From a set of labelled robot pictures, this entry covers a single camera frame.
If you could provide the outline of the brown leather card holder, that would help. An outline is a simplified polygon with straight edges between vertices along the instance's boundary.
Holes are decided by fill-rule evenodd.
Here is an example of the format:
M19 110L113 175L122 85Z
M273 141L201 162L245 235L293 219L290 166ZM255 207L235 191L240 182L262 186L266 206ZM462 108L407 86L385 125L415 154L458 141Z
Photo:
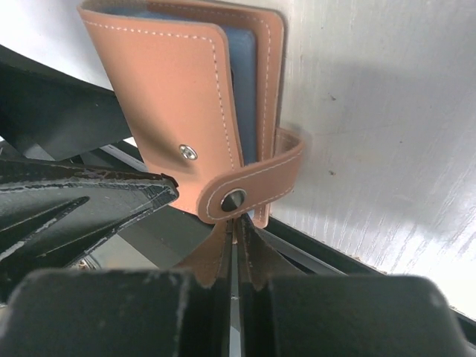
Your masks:
M144 163L178 183L174 207L267 226L304 149L277 126L280 13L223 1L85 1L78 12Z

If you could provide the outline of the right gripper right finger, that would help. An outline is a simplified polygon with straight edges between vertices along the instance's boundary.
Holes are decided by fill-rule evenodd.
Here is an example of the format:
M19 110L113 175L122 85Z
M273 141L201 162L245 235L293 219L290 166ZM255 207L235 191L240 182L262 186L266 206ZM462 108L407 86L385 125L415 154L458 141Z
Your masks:
M461 331L422 277L304 274L237 222L245 356L459 356Z

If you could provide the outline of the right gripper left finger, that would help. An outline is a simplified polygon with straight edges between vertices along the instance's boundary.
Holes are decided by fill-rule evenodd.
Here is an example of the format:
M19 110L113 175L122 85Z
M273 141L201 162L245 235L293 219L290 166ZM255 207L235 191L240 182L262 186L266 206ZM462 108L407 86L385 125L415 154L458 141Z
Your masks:
M168 270L29 274L7 305L9 356L227 356L231 222Z

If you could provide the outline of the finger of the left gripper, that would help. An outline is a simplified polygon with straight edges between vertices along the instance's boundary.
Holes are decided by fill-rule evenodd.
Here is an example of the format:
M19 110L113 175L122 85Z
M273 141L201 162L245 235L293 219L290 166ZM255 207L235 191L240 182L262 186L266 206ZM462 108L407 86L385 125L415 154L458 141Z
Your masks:
M170 176L1 160L1 274L75 263L179 197Z
M131 135L113 91L1 47L1 137L21 155L65 160Z

